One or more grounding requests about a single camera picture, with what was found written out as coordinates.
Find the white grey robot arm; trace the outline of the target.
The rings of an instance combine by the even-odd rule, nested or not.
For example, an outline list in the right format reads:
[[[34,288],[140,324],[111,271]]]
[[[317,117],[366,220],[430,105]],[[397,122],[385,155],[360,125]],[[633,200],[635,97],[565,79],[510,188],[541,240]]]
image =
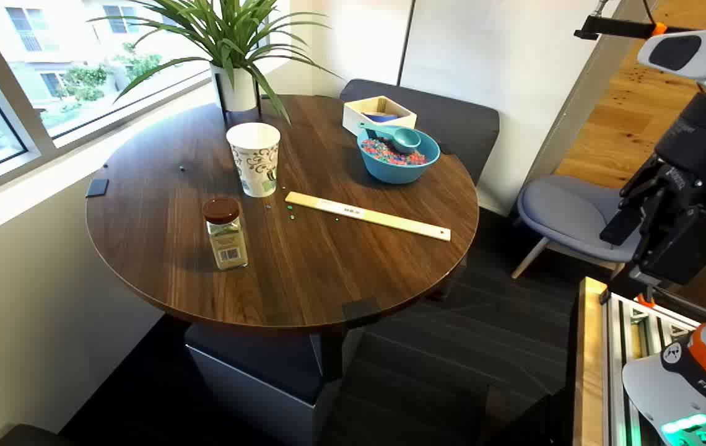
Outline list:
[[[583,40],[636,37],[640,63],[687,76],[698,91],[682,108],[652,155],[622,186],[607,243],[640,237],[626,276],[649,288],[683,286],[706,267],[706,27],[669,27],[588,17]],[[666,446],[706,446],[706,321],[662,351],[633,359],[622,388]]]

